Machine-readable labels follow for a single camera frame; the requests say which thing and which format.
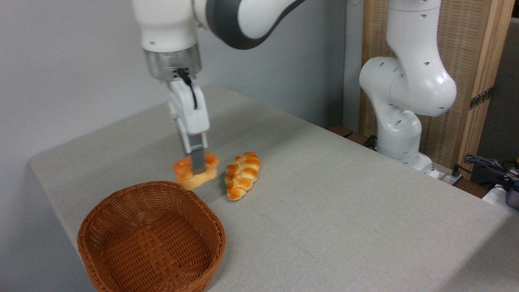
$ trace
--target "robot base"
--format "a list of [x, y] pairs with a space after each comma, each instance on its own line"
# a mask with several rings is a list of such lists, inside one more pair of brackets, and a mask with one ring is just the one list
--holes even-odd
[[433, 178], [438, 178], [440, 173], [434, 169], [432, 166], [432, 160], [428, 158], [427, 156], [418, 153], [415, 156], [408, 158], [408, 159], [395, 159], [396, 161], [410, 166], [417, 171], [423, 172], [424, 174], [427, 174]]

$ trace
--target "basket rim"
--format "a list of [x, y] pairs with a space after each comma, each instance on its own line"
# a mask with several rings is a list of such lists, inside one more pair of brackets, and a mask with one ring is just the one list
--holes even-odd
[[[89, 249], [86, 247], [87, 242], [87, 230], [90, 228], [91, 224], [95, 220], [96, 215], [99, 212], [99, 209], [101, 209], [106, 204], [111, 203], [113, 200], [117, 199], [119, 194], [124, 193], [128, 189], [134, 189], [141, 187], [143, 185], [148, 184], [163, 184], [170, 187], [176, 187], [183, 190], [187, 195], [189, 195], [189, 198], [193, 200], [193, 202], [197, 205], [197, 207], [203, 212], [209, 216], [209, 218], [212, 220], [212, 223], [215, 225], [218, 233], [218, 239], [220, 244], [218, 245], [218, 251], [216, 252], [215, 256], [210, 259], [210, 264], [207, 267], [207, 269], [204, 270], [203, 273], [201, 273], [195, 280], [189, 282], [187, 285], [184, 285], [182, 288], [177, 289], [177, 291], [192, 291], [193, 288], [200, 287], [200, 283], [206, 283], [207, 285], [210, 284], [210, 281], [213, 278], [214, 273], [220, 266], [220, 263], [223, 259], [224, 253], [225, 253], [225, 246], [226, 246], [226, 238], [225, 238], [225, 231], [223, 228], [222, 223], [220, 222], [219, 218], [216, 216], [216, 214], [209, 208], [209, 206], [200, 199], [193, 191], [188, 191], [181, 187], [178, 183], [173, 181], [166, 181], [166, 180], [158, 180], [158, 181], [147, 181], [142, 182], [138, 184], [131, 185], [129, 187], [120, 189], [118, 191], [113, 192], [103, 200], [101, 200], [84, 218], [83, 222], [81, 223], [81, 226], [79, 228], [79, 231], [77, 233], [77, 247], [79, 254], [81, 256], [81, 259], [83, 260], [83, 264], [88, 272], [88, 276], [92, 283], [94, 284], [95, 288], [101, 288], [103, 291], [112, 291], [110, 288], [106, 286], [106, 284], [100, 280], [100, 273], [98, 271], [98, 268], [93, 264], [93, 258], [92, 254], [90, 253]], [[115, 279], [110, 275], [110, 278], [112, 281], [115, 282]]]

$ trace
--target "brown woven basket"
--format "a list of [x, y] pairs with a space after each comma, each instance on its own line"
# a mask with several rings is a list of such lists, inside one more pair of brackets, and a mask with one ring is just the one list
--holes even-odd
[[77, 245], [97, 291], [204, 291], [222, 261], [225, 233], [193, 192], [151, 181], [100, 202]]

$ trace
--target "bread roll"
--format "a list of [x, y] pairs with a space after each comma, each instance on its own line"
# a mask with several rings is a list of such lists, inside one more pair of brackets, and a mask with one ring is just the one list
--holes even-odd
[[258, 171], [261, 168], [260, 159], [254, 152], [247, 152], [238, 156], [225, 169], [225, 184], [227, 196], [233, 201], [241, 199], [258, 180]]
[[216, 166], [220, 162], [218, 156], [211, 152], [206, 152], [204, 156], [206, 159], [206, 171], [201, 174], [193, 175], [191, 160], [189, 157], [173, 164], [173, 172], [175, 173], [177, 183], [188, 191], [192, 191], [193, 189], [214, 179], [217, 175]]

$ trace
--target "white robotic arm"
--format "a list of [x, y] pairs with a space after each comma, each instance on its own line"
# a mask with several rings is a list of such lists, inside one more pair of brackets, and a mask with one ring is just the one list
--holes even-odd
[[441, 0], [390, 0], [386, 39], [398, 59], [373, 58], [360, 85], [377, 116], [377, 151], [436, 175], [431, 159], [418, 152], [421, 124], [415, 115], [444, 114], [456, 98], [436, 43]]
[[[229, 46], [251, 49], [304, 0], [132, 0], [141, 26], [150, 74], [167, 84], [170, 105], [194, 173], [204, 171], [209, 119], [203, 93], [192, 78], [201, 69], [196, 27]], [[360, 84], [378, 120], [378, 151], [430, 173], [418, 153], [421, 124], [414, 113], [439, 116], [454, 103], [456, 85], [438, 53], [441, 0], [390, 0], [387, 41], [398, 56], [373, 58]]]
[[203, 154], [209, 130], [205, 99], [193, 82], [201, 70], [198, 24], [233, 48], [251, 49], [303, 1], [132, 0], [148, 70], [171, 91], [169, 105], [193, 173], [205, 171]]

